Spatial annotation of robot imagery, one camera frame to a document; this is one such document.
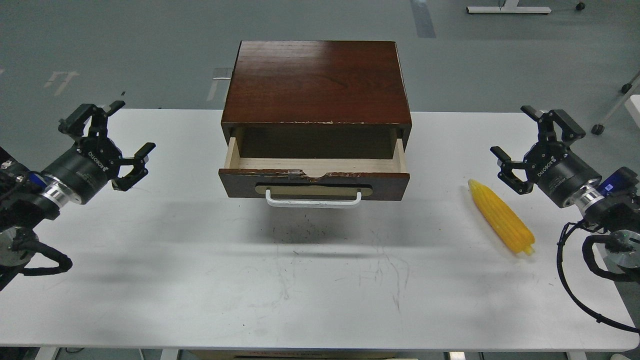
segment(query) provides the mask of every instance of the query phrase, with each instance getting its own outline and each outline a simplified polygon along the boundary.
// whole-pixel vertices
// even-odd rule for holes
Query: yellow corn cob
[[[473,179],[468,184],[476,206],[502,242],[516,254],[520,251],[533,254],[531,244],[536,240],[518,215],[489,187]]]

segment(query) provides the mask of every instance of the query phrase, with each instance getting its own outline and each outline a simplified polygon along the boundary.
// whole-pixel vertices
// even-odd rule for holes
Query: robotic arm
[[[42,172],[30,171],[0,147],[0,290],[16,275],[52,275],[66,272],[71,260],[60,251],[39,242],[33,228],[42,220],[54,220],[69,201],[86,204],[111,180],[113,188],[127,191],[147,170],[147,155],[156,146],[146,143],[132,158],[123,158],[107,137],[109,116],[124,106],[115,101],[108,111],[82,104],[58,130],[74,144]],[[84,128],[90,122],[84,136]],[[132,170],[118,177],[121,166]],[[40,253],[58,263],[54,268],[26,268]]]
[[[585,131],[564,110],[547,113],[536,111],[531,106],[520,108],[538,123],[538,142],[525,154],[523,161],[512,161],[500,147],[490,150],[498,157],[500,172],[498,178],[516,193],[530,193],[533,185],[559,208],[576,205],[583,219],[576,224],[567,224],[558,243],[557,265],[560,280],[565,290],[576,304],[598,322],[604,322],[619,329],[640,332],[594,312],[575,298],[569,289],[562,269],[562,249],[571,233],[584,229],[596,235],[587,236],[582,246],[583,258],[589,269],[596,275],[613,281],[640,282],[640,203],[637,195],[637,174],[627,167],[621,167],[605,181],[570,146],[581,138]],[[561,130],[561,139],[556,137],[554,126]],[[524,170],[526,180],[519,179],[513,170]],[[608,258],[622,273],[610,272],[598,267],[593,253],[593,245],[604,244]]]

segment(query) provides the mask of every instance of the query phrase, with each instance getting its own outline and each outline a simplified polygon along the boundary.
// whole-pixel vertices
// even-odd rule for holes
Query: wooden cabinet top
[[[222,125],[228,135],[230,127],[251,124],[409,128],[396,43],[241,42]]]

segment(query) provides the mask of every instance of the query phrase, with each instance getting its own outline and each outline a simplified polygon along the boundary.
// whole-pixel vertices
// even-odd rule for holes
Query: drawer handle
[[[276,208],[348,209],[355,208],[362,200],[362,192],[360,190],[358,190],[356,199],[353,201],[274,199],[271,197],[271,189],[267,189],[264,193],[267,198],[267,204]]]

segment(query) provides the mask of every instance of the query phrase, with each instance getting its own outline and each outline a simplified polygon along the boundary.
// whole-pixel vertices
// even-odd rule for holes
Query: wooden box
[[[221,123],[229,197],[401,200],[409,181],[394,42],[243,41]]]

